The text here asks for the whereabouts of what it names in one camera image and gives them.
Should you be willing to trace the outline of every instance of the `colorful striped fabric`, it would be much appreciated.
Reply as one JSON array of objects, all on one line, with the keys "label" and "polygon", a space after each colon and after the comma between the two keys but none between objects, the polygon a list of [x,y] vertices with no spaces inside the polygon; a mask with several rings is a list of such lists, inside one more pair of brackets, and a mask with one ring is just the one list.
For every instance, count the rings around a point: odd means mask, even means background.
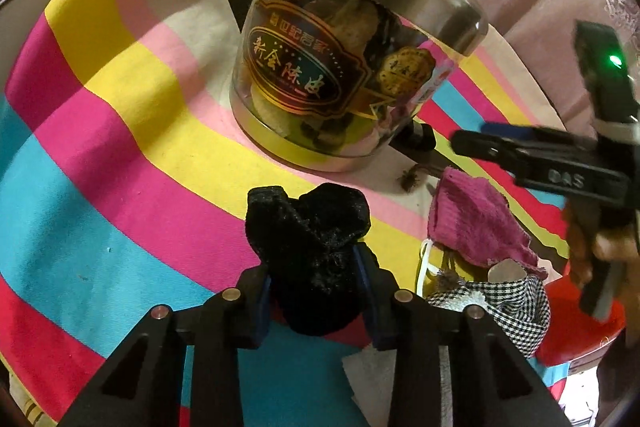
[{"label": "colorful striped fabric", "polygon": [[[228,105],[237,19],[232,0],[52,0],[20,52],[0,103],[0,353],[54,420],[151,306],[199,305],[257,263],[242,222],[249,188],[360,188],[367,244],[415,285],[431,197],[399,190],[412,162],[386,148],[362,171],[319,175],[262,153]],[[482,120],[536,121],[491,57],[471,57],[420,117],[442,154],[491,179],[562,253],[561,201],[448,147],[453,129]],[[243,351],[246,425],[366,425],[340,364],[360,340],[340,339],[274,325]]]}]

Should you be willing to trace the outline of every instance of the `black plush object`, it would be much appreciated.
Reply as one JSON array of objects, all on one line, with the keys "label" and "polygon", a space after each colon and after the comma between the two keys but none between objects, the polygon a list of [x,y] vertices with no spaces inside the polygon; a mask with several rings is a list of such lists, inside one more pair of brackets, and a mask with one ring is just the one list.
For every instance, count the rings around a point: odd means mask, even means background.
[{"label": "black plush object", "polygon": [[356,188],[325,183],[297,200],[282,187],[249,191],[246,237],[269,268],[292,330],[326,335],[358,316],[351,260],[370,226],[369,205]]}]

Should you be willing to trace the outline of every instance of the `led light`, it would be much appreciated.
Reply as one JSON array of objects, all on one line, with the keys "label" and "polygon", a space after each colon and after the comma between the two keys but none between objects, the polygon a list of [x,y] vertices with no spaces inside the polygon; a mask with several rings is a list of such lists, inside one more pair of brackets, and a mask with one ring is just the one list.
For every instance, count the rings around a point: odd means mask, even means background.
[{"label": "led light", "polygon": [[617,55],[609,55],[609,60],[622,69],[622,60]]}]

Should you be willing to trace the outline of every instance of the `black and white checkered cloth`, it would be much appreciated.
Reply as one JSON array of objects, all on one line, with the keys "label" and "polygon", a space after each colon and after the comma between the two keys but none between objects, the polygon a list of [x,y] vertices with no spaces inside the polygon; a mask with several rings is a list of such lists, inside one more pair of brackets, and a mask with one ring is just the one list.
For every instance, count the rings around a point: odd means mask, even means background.
[{"label": "black and white checkered cloth", "polygon": [[472,291],[484,295],[489,304],[487,312],[520,352],[527,358],[532,357],[545,338],[551,320],[549,299],[542,281],[529,275],[513,282],[467,282],[460,288],[434,293],[427,301],[440,306],[446,301],[469,296]]}]

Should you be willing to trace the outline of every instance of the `jar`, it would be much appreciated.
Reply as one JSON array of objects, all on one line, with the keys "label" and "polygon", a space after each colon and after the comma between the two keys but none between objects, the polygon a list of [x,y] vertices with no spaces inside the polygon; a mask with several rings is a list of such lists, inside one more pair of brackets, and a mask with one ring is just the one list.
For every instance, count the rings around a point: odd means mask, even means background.
[{"label": "jar", "polygon": [[305,168],[372,159],[486,35],[475,0],[253,0],[232,110]]}]

